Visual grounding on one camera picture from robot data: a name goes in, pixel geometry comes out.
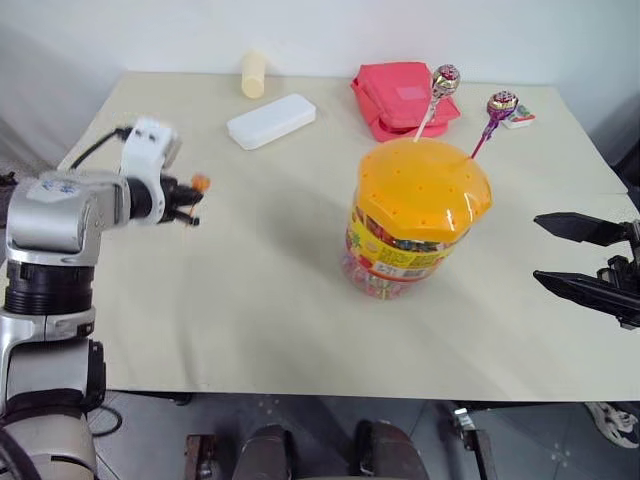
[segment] gray floor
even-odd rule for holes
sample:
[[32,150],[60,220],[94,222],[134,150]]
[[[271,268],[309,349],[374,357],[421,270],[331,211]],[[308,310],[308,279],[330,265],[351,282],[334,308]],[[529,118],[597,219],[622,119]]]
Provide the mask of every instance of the gray floor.
[[[472,453],[453,436],[442,402],[347,397],[197,395],[183,407],[164,399],[110,392],[124,416],[117,433],[97,439],[101,480],[179,480],[187,434],[221,438],[227,478],[232,459],[257,428],[280,423],[293,432],[300,476],[344,475],[360,419],[388,420],[409,433],[431,480],[478,480]],[[640,452],[610,444],[580,404],[518,407],[473,415],[491,437],[500,480],[639,480]],[[107,412],[90,415],[94,431]]]

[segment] red bag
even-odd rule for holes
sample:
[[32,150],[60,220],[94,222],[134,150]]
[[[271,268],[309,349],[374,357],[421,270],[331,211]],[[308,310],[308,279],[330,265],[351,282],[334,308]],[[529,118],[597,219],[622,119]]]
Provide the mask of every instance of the red bag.
[[[362,65],[351,88],[376,140],[410,137],[416,134],[431,102],[431,72],[421,62]],[[444,98],[422,136],[442,135],[449,121],[459,116],[453,99]]]

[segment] yellow bottle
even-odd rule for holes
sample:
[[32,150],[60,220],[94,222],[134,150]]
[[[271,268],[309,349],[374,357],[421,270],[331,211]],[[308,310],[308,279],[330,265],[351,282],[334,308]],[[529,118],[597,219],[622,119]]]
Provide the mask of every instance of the yellow bottle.
[[264,57],[251,50],[242,60],[242,92],[249,98],[260,98],[264,94]]

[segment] plastic jar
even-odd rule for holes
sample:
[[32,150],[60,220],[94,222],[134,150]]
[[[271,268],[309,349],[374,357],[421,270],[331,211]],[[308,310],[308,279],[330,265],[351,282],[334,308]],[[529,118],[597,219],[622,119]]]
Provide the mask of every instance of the plastic jar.
[[486,175],[462,150],[383,143],[360,162],[343,269],[367,294],[395,298],[431,275],[491,203]]

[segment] beige tabletop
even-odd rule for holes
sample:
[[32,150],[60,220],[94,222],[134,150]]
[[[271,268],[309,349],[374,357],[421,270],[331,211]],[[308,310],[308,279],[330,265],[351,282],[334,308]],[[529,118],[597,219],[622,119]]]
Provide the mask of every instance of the beige tabletop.
[[[470,151],[504,85],[463,84],[441,139]],[[379,301],[340,257],[360,158],[376,145],[347,79],[269,78],[257,101],[237,76],[129,73],[62,167],[115,125],[148,115],[183,147],[170,173],[213,186],[198,228],[107,232],[94,282],[95,339],[115,389],[474,400],[640,399],[640,336],[547,292],[534,269],[595,273],[618,246],[559,240],[532,218],[636,212],[553,88],[513,87],[538,116],[500,127],[478,156],[494,207],[408,296]],[[315,123],[255,151],[230,118],[301,93]],[[111,142],[83,168],[116,170]]]

